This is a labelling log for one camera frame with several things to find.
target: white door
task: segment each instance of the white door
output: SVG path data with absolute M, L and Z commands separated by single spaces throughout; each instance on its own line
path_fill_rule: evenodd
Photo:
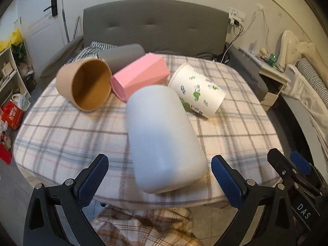
M 53 17 L 51 0 L 18 0 L 18 19 L 37 80 L 45 63 L 62 49 L 62 0 L 57 0 L 58 15 Z

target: tile floor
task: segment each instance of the tile floor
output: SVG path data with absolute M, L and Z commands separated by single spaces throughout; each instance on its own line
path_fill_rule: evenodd
M 36 87 L 32 92 L 32 97 L 30 99 L 32 105 L 40 95 L 41 90 Z M 17 131 L 11 131 L 9 133 L 13 142 L 16 134 Z M 30 186 L 22 176 L 14 160 L 10 165 L 6 165 L 0 160 L 0 176 L 0 222 L 17 246 L 22 246 L 25 216 L 33 187 Z M 88 207 L 83 208 L 83 212 L 87 219 L 91 221 L 101 212 L 102 209 L 100 203 L 93 200 Z M 237 212 L 235 208 L 232 208 L 227 203 L 196 206 L 191 207 L 190 210 L 192 211 L 194 218 L 193 234 L 199 238 L 205 246 L 214 245 Z M 68 226 L 67 220 L 60 206 L 58 207 L 58 213 L 70 242 L 73 245 L 79 245 Z M 260 213 L 257 213 L 249 232 L 246 234 L 241 245 L 250 240 L 259 218 Z

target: brown paper cup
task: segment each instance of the brown paper cup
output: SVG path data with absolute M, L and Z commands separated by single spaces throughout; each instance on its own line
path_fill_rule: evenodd
M 99 59 L 85 59 L 64 65 L 57 73 L 59 94 L 82 111 L 90 112 L 102 106 L 111 90 L 112 72 Z

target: white cylindrical container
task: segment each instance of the white cylindrical container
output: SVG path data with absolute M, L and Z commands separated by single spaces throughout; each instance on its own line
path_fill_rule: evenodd
M 203 178 L 208 165 L 174 90 L 152 85 L 128 100 L 127 128 L 138 187 L 161 193 Z
M 214 117 L 225 92 L 188 63 L 182 64 L 172 76 L 168 87 L 175 90 L 185 107 L 204 117 Z

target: door handle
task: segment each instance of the door handle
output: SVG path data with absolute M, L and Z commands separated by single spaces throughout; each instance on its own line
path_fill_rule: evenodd
M 52 17 L 55 17 L 58 15 L 58 8 L 57 8 L 57 0 L 51 0 L 51 6 L 47 7 L 43 12 L 47 11 L 51 8 L 51 14 Z

